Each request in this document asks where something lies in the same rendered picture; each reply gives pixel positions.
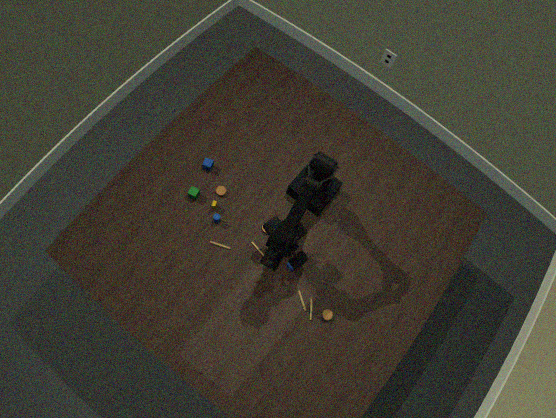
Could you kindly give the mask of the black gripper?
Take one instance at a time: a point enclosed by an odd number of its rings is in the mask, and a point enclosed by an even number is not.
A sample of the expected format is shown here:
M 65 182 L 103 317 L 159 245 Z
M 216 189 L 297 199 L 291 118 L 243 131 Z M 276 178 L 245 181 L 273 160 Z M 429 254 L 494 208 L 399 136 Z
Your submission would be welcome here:
M 275 216 L 272 219 L 270 219 L 268 222 L 266 222 L 263 225 L 264 230 L 267 232 L 268 235 L 271 234 L 272 230 L 274 229 L 274 227 L 277 227 L 280 223 L 280 219 Z M 299 248 L 298 244 L 295 245 L 293 251 L 292 251 L 292 255 L 288 254 L 288 256 L 291 258 L 288 260 L 289 264 L 292 266 L 293 269 L 298 269 L 300 266 L 302 266 L 303 264 L 305 264 L 308 261 L 308 257 L 306 256 L 306 254 L 302 251 L 300 251 L 299 253 L 295 254 L 294 251 L 296 251 Z M 288 257 L 287 256 L 287 257 Z

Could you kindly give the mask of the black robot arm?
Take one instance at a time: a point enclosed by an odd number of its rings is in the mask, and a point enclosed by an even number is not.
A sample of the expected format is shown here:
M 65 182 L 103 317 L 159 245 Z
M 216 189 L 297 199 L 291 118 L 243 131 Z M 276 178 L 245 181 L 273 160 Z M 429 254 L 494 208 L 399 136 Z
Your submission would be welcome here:
M 268 247 L 260 263 L 276 271 L 283 257 L 291 254 L 297 241 L 307 231 L 300 222 L 312 198 L 319 199 L 332 187 L 334 173 L 338 162 L 318 152 L 314 154 L 306 167 L 304 180 L 295 203 L 288 216 L 272 230 L 265 246 Z M 310 172 L 310 168 L 313 169 Z M 317 199 L 317 200 L 318 200 Z M 289 250 L 288 250 L 289 249 Z

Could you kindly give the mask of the green cube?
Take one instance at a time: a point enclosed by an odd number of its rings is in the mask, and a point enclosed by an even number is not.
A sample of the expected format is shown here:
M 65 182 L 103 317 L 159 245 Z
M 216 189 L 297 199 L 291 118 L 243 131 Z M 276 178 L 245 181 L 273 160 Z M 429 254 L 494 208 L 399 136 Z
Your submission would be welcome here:
M 198 189 L 194 186 L 191 186 L 191 188 L 188 192 L 189 198 L 192 198 L 192 199 L 196 200 L 198 198 L 199 194 L 200 194 L 200 189 Z

